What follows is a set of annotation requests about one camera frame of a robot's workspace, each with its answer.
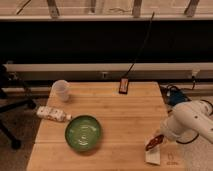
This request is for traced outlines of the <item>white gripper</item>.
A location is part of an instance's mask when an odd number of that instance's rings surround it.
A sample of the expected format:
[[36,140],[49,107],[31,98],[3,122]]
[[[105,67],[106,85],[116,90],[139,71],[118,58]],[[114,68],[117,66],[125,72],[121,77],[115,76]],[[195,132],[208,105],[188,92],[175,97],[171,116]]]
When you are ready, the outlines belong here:
[[182,125],[174,118],[166,118],[160,125],[160,132],[170,141],[176,141],[183,133]]

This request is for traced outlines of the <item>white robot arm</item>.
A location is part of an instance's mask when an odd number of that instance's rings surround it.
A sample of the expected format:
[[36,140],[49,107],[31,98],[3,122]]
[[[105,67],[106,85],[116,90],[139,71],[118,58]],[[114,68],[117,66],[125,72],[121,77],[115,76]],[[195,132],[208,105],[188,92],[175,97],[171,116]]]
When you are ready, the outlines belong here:
[[193,130],[213,143],[213,106],[204,100],[176,104],[172,114],[160,126],[160,132],[170,141],[178,140],[187,130]]

